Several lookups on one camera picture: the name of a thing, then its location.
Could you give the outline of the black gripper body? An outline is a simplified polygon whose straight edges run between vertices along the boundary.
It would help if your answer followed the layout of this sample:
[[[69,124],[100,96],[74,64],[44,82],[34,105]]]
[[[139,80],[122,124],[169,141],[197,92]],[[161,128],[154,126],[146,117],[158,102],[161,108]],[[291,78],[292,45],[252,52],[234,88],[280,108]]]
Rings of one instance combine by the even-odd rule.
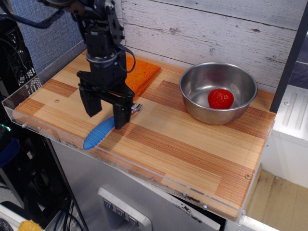
[[[86,55],[90,71],[79,71],[79,87],[94,91],[101,100],[111,104],[119,101],[133,101],[134,91],[125,80],[129,71],[125,54],[111,54],[96,57]]]

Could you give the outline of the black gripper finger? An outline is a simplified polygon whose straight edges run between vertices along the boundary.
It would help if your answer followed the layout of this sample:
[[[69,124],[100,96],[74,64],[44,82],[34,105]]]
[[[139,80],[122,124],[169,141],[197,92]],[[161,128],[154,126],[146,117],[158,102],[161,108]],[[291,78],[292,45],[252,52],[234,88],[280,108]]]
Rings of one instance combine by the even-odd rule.
[[[121,129],[130,122],[133,101],[119,101],[113,105],[115,129]]]
[[[79,87],[79,92],[88,116],[92,117],[102,110],[101,99],[94,91]]]

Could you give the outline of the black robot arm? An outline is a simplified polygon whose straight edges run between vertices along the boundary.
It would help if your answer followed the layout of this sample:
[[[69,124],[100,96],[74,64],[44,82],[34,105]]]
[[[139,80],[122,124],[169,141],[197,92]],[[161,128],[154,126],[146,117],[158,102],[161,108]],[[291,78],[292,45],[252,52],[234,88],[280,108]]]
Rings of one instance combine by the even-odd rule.
[[[121,45],[125,38],[113,0],[44,0],[46,6],[71,13],[87,47],[90,71],[79,71],[80,96],[87,114],[92,117],[102,109],[101,102],[113,106],[115,128],[130,121],[134,91],[126,84],[126,54]]]

